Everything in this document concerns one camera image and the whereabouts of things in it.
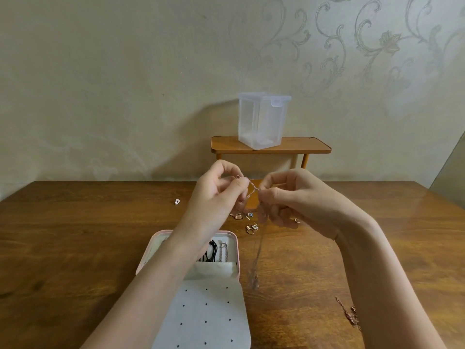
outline finger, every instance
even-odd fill
[[[244,192],[247,192],[247,187],[249,186],[249,179],[248,178],[239,178],[234,179],[229,186],[220,193],[218,196],[221,199],[224,199],[228,204],[231,205],[231,208],[235,205],[239,196],[241,196]]]
[[[226,176],[224,178],[219,179],[216,183],[216,186],[218,187],[218,193],[222,193],[224,190],[226,190],[226,188],[233,180],[234,176]]]
[[[294,210],[291,208],[284,208],[279,212],[279,216],[281,217],[283,224],[287,228],[297,229],[299,226],[294,220]]]
[[[296,200],[296,191],[283,190],[279,187],[266,188],[260,190],[258,194],[261,202],[270,205],[281,204],[292,207]]]
[[[260,183],[259,188],[270,188],[271,186],[276,184],[284,184],[287,180],[288,173],[289,170],[269,173],[267,176],[264,177],[264,179]]]
[[[243,177],[244,174],[242,174],[241,170],[236,164],[232,164],[229,161],[226,160],[217,160],[212,167],[205,173],[205,175],[208,175],[210,177],[216,177],[216,178],[221,178],[223,174],[228,174],[231,176],[237,176],[239,175],[240,177]]]
[[[284,226],[282,218],[279,216],[279,207],[277,205],[272,205],[270,207],[268,211],[268,217],[274,224],[280,227]]]

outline wallpaper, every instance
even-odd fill
[[[458,141],[431,190],[465,208],[465,133]]]
[[[325,180],[429,187],[465,129],[465,0],[0,0],[0,191],[192,180],[238,92],[290,94]],[[233,156],[249,177],[296,163]]]

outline silver chain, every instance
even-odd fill
[[[225,262],[228,262],[228,244],[223,241],[220,241],[219,244],[219,261],[223,259],[223,248],[225,249]]]

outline small wooden shelf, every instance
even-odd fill
[[[279,146],[260,149],[258,151],[239,142],[238,137],[212,137],[212,153],[217,159],[222,154],[303,154],[302,168],[305,168],[309,154],[328,154],[331,147],[315,137],[283,137]]]

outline wrist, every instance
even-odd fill
[[[357,216],[350,216],[341,225],[334,241],[341,250],[362,251],[387,242],[387,239],[375,219],[363,212]]]

